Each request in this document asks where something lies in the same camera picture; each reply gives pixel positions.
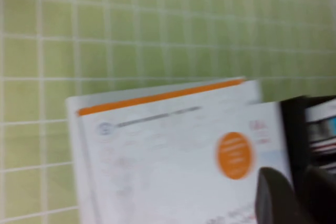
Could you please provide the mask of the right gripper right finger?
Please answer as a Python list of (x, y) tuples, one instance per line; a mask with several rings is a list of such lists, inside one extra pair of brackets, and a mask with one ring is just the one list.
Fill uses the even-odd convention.
[(296, 194), (317, 223), (335, 223), (335, 175), (318, 167), (307, 167)]

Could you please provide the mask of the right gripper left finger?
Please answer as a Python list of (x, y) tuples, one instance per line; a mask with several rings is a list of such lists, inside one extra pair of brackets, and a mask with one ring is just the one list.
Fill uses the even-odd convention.
[(287, 178), (278, 170), (262, 167), (255, 200), (257, 223), (299, 223), (300, 207)]

